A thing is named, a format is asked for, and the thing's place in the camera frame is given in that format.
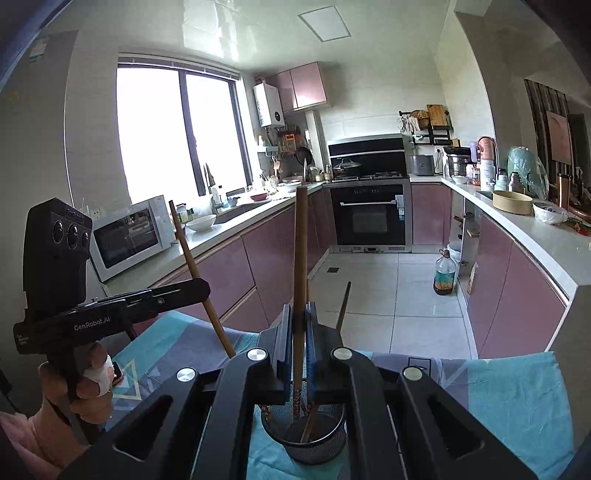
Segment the person's left hand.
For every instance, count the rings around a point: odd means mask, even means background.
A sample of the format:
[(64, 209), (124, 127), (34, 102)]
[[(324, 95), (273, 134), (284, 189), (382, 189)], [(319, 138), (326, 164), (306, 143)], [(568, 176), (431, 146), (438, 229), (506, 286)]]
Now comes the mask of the person's left hand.
[[(92, 370), (101, 370), (107, 360), (107, 351), (95, 342), (87, 350), (87, 363)], [(57, 406), (59, 401), (67, 396), (67, 382), (48, 363), (42, 363), (38, 368), (41, 381), (43, 406)], [(112, 369), (108, 368), (109, 384), (112, 384)], [(78, 414), (82, 420), (98, 425), (106, 422), (112, 413), (111, 386), (102, 389), (94, 380), (82, 376), (76, 384), (75, 398), (70, 401), (70, 410)]]

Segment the pink sleeve left forearm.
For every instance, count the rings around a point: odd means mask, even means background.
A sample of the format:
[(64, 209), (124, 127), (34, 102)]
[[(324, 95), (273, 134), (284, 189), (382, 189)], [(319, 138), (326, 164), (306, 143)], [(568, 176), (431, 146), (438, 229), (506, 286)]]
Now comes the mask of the pink sleeve left forearm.
[(2, 479), (57, 479), (86, 449), (47, 402), (31, 417), (1, 413)]

